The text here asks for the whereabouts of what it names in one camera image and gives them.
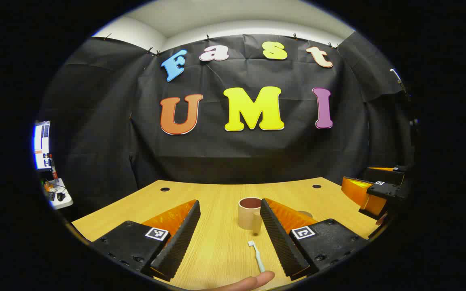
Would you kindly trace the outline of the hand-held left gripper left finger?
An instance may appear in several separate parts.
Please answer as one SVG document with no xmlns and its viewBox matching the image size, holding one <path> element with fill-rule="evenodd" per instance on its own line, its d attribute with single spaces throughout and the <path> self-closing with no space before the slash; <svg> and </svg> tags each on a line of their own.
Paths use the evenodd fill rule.
<svg viewBox="0 0 466 291">
<path fill-rule="evenodd" d="M 124 221 L 89 245 L 128 269 L 170 281 L 200 216 L 199 201 L 190 200 L 143 223 Z"/>
</svg>

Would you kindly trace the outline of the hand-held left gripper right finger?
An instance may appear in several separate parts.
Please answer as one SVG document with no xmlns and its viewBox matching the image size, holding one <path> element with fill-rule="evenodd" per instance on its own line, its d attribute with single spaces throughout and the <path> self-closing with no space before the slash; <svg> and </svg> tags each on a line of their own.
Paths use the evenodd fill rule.
<svg viewBox="0 0 466 291">
<path fill-rule="evenodd" d="M 316 221 L 274 200 L 261 200 L 261 217 L 286 276 L 325 273 L 368 245 L 335 219 Z"/>
</svg>

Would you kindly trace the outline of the pale green toothbrush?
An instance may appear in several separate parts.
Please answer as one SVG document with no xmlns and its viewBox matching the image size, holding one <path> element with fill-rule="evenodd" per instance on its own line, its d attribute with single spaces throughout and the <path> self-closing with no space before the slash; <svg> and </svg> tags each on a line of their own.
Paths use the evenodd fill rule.
<svg viewBox="0 0 466 291">
<path fill-rule="evenodd" d="M 257 265 L 258 265 L 260 273 L 265 272 L 266 269 L 264 267 L 263 261 L 261 260 L 261 253 L 259 252 L 257 246 L 255 245 L 255 242 L 253 240 L 250 240 L 250 241 L 248 241 L 248 245 L 250 247 L 253 247 L 253 250 L 255 252 L 255 259 L 257 261 Z"/>
</svg>

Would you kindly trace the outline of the beige cup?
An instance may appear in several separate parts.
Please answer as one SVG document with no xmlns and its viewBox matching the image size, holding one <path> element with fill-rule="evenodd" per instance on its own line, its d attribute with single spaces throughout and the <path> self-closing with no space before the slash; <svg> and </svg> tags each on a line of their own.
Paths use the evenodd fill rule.
<svg viewBox="0 0 466 291">
<path fill-rule="evenodd" d="M 244 230 L 251 230 L 255 235 L 261 231 L 261 199 L 242 198 L 238 202 L 238 225 Z"/>
</svg>

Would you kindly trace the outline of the wooden desktop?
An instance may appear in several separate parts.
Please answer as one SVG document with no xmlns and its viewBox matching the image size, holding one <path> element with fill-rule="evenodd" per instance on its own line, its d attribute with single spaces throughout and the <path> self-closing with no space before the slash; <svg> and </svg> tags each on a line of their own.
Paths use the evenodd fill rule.
<svg viewBox="0 0 466 291">
<path fill-rule="evenodd" d="M 168 192 L 160 191 L 168 187 Z M 313 219 L 335 219 L 367 239 L 377 228 L 374 219 L 358 212 L 359 206 L 342 193 L 341 187 L 323 177 L 282 183 L 219 185 L 158 180 L 109 206 L 73 221 L 88 240 L 96 240 L 120 223 L 142 223 L 182 203 L 196 199 L 200 219 L 189 248 L 169 285 L 188 290 L 212 289 L 259 274 L 253 240 L 261 260 L 275 278 L 257 291 L 276 290 L 292 283 L 286 277 L 265 227 L 254 235 L 238 225 L 238 202 L 242 198 L 269 198 Z"/>
</svg>

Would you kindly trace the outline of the black backdrop cloth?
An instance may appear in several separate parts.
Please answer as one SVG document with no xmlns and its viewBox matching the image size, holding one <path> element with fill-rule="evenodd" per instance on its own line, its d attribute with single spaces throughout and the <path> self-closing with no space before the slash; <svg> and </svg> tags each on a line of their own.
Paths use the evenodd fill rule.
<svg viewBox="0 0 466 291">
<path fill-rule="evenodd" d="M 234 35 L 154 56 L 91 38 L 47 88 L 37 119 L 80 211 L 156 180 L 251 184 L 412 164 L 392 63 L 359 33 L 337 48 Z"/>
</svg>

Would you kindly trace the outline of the white side table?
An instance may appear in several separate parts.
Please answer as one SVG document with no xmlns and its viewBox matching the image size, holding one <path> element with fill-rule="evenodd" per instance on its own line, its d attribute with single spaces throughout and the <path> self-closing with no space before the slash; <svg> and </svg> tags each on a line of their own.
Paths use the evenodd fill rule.
<svg viewBox="0 0 466 291">
<path fill-rule="evenodd" d="M 73 205 L 73 199 L 68 193 L 68 190 L 61 178 L 59 178 L 58 182 L 55 182 L 54 180 L 43 181 L 42 190 L 44 190 L 46 201 L 48 201 L 50 206 L 56 210 Z M 65 199 L 63 201 L 57 201 L 57 193 L 65 193 Z"/>
</svg>

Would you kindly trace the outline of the computer monitor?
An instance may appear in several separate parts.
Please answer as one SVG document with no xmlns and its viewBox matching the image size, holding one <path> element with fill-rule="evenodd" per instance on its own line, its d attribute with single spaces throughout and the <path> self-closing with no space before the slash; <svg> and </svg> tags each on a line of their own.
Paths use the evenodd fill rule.
<svg viewBox="0 0 466 291">
<path fill-rule="evenodd" d="M 38 171 L 49 171 L 51 169 L 49 131 L 50 121 L 35 124 L 33 133 L 33 149 L 35 168 Z"/>
</svg>

